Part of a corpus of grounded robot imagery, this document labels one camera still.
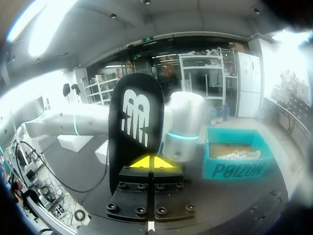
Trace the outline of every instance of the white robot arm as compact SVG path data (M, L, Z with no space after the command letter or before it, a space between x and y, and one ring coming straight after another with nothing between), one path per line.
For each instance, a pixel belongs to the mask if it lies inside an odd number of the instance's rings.
M199 138L204 111L204 99L197 94L176 92L164 108L163 155L185 162L192 158ZM42 135L94 136L109 132L109 106L69 104L59 109L44 111L39 98L0 120L0 151L11 143L15 128L25 123L30 137Z

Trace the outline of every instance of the white block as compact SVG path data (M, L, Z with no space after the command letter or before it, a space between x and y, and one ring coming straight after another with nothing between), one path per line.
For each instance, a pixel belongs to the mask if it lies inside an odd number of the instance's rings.
M107 150L109 147L109 141L105 141L94 153L96 154L97 158L102 164L106 164L107 161Z
M63 148L78 152L88 143L93 136L58 136L58 141Z

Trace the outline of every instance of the cardboard box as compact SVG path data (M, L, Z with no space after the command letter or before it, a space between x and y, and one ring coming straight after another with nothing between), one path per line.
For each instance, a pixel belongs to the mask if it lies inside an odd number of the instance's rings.
M217 146L220 144L224 147L220 147L219 150L215 149L217 153L214 153L214 149L213 152L210 151L210 146L213 144ZM216 159L217 154L231 153L236 148L238 151L242 151L242 148L253 152L260 150L261 156L250 160ZM209 127L207 128L202 177L212 180L258 178L267 170L272 159L273 154L258 131Z
M229 43L229 48L233 49L235 52L246 52L244 46L240 43Z

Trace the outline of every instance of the white cabinet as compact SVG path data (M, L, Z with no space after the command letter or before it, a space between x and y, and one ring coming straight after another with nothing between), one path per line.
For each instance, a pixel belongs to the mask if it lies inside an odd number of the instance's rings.
M251 103L250 103L250 113L249 113L249 117L251 118L256 117L259 111L260 97L261 97L260 93L251 92Z
M251 91L261 92L261 66L260 59L257 56L250 56L251 63Z
M240 92L238 117L250 117L251 92Z
M250 55L238 53L240 90L243 92L251 91L251 63Z
M244 53L237 53L236 58L240 82L237 116L253 118L258 113L261 99L260 59Z

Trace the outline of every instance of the black cable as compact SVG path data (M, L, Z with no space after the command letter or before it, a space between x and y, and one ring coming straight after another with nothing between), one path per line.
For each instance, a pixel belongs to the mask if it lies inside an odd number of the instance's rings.
M32 151L34 151L34 153L39 157L39 159L43 162L43 164L45 165L45 167L48 169L48 171L58 180L60 181L60 183L62 185L64 185L65 187L69 188L70 190L74 191L74 192L80 192L80 193L83 193L83 192L90 192L92 190L94 190L97 186L99 186L101 184L101 182L104 180L106 174L107 174L107 165L106 165L106 169L105 169L105 172L104 172L104 175L103 177L101 178L101 180L94 186L92 187L91 189L88 189L88 190L85 190L85 191L79 191L79 190L75 190L69 186L67 186L66 184L64 184L53 172L52 170L50 170L50 168L45 164L45 162L43 161L43 159L41 158L41 156L37 153L37 151L32 147L30 146L27 142L25 141L21 141L20 143L24 143L26 144L28 147L30 147L32 149Z
M23 177L23 175L22 175L22 171L21 171L21 168L20 168L20 164L19 164L19 160L18 160L18 155L17 155L18 147L19 147L19 143L16 144L16 146L15 146L15 151L14 151L14 155L15 155L15 158L16 158L16 163L17 163L17 165L18 165L18 169L19 169L21 178L23 179L23 182L24 182L25 186L26 186L27 188L29 188L28 185L27 185L27 183L26 183L26 181L25 181L25 179L24 179L24 177Z
M44 232L52 231L51 229L41 229L38 234L43 234Z
M107 148L106 169L104 170L104 176L107 174L107 169L108 169L108 158L109 158L108 153L109 153L109 145L108 145L108 148ZM86 200L86 198L89 196L90 193L91 193L91 191L86 194L86 196L82 200L81 205L83 205L84 201Z

